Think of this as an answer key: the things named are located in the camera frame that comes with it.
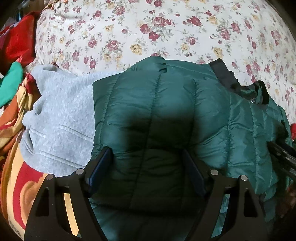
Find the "green quilted puffer jacket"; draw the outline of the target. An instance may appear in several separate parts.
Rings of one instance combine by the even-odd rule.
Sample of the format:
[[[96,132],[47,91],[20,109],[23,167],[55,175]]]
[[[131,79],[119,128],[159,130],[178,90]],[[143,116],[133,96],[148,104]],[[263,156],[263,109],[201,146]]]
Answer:
[[[262,81],[241,86],[221,60],[198,65],[149,57],[93,83],[92,156],[114,163],[91,201],[108,240],[184,240],[202,207],[189,160],[246,175],[272,226],[288,180],[267,143],[291,144],[283,108]]]

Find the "grey fleece sweater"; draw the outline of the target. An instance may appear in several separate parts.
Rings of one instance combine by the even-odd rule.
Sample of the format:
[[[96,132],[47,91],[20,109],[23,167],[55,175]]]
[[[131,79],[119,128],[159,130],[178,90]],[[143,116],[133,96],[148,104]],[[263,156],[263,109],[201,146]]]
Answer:
[[[31,168],[56,177],[84,168],[93,148],[118,152],[126,138],[104,114],[120,72],[100,71],[77,76],[54,65],[38,65],[31,75],[41,97],[23,117],[20,149]]]

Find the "red cream love blanket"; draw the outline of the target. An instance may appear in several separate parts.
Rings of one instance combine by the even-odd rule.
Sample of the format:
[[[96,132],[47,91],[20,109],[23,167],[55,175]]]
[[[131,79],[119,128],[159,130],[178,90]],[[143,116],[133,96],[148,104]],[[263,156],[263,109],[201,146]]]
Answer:
[[[25,235],[30,209],[46,175],[26,164],[20,149],[26,129],[23,117],[40,97],[29,73],[1,116],[1,213],[20,238]]]

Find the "floral white bed sheet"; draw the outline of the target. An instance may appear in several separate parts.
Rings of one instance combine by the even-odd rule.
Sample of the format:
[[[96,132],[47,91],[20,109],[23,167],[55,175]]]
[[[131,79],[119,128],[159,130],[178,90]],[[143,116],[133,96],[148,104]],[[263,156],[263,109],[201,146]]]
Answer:
[[[49,1],[35,64],[75,75],[121,71],[149,57],[222,59],[242,85],[266,84],[295,122],[295,39],[267,1]]]

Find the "bright green garment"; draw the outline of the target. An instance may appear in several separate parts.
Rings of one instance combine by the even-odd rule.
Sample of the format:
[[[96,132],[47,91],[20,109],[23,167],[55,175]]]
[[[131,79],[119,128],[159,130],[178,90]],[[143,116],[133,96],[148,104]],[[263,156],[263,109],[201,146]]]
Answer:
[[[15,96],[23,80],[22,65],[15,61],[6,75],[1,79],[0,107],[8,104]]]

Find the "red garment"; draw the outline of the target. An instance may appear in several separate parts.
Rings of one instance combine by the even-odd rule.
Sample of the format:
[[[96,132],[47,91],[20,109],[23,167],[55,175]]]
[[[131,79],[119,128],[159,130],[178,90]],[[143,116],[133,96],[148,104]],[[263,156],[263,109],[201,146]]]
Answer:
[[[32,11],[18,23],[1,31],[1,74],[6,74],[15,61],[25,67],[36,58],[36,27],[39,17],[39,11]]]

